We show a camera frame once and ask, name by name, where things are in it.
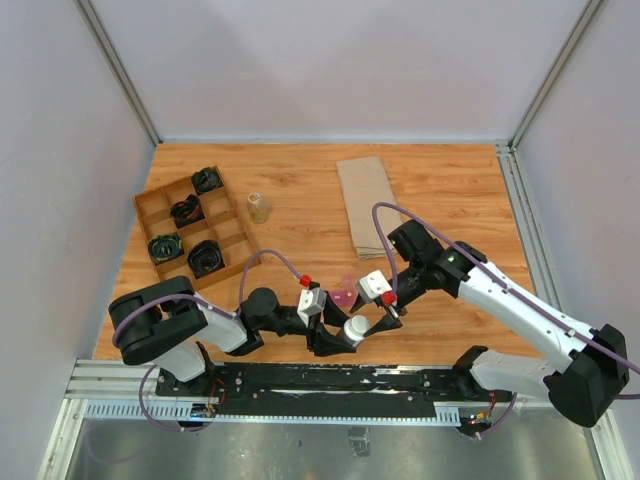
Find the white capped pill bottle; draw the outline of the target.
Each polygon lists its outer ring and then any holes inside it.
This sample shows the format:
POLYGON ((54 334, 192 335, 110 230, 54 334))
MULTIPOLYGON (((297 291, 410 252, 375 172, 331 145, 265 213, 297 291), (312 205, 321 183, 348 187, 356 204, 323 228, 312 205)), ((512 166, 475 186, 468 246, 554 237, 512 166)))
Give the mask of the white capped pill bottle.
POLYGON ((347 320, 338 336, 351 347, 356 348, 364 339, 370 328, 368 319, 363 315, 355 315, 347 320))

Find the pink weekly pill organizer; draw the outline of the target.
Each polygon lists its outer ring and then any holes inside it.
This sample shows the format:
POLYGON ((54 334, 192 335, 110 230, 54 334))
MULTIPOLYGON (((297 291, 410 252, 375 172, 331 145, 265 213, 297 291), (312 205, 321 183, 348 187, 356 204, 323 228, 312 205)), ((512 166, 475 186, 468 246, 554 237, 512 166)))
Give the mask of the pink weekly pill organizer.
POLYGON ((339 284, 328 290, 328 295, 338 307, 350 309, 358 295, 356 283, 352 274, 344 274, 339 284))

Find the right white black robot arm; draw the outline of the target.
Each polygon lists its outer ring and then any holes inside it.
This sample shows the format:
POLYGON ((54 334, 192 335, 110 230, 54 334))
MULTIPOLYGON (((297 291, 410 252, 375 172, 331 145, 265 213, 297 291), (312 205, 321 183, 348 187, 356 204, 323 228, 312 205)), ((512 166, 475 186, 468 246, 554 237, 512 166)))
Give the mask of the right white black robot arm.
POLYGON ((408 266, 391 279, 374 271, 359 281, 351 309, 375 303, 387 312, 370 334, 400 327, 409 303, 429 290, 442 290, 489 313, 541 355, 471 347, 452 377, 463 399, 477 399, 487 390, 543 398, 573 423, 593 427, 628 384, 626 340, 615 327, 596 329, 565 315, 512 282, 475 248, 432 236, 416 220, 387 238, 408 266))

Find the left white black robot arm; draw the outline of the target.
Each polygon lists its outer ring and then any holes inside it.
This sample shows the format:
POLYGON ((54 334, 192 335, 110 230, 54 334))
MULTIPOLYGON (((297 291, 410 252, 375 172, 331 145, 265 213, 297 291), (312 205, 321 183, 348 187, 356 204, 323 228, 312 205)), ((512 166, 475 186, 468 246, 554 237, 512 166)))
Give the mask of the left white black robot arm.
POLYGON ((227 312, 178 276, 124 295, 111 303, 113 343, 126 365, 152 363, 171 373, 190 394, 214 383, 207 342, 231 356, 264 345, 262 331, 300 335, 318 357, 353 353, 369 329, 366 317, 348 317, 320 288, 301 292, 298 304, 283 306, 274 291, 258 288, 238 310, 227 312))

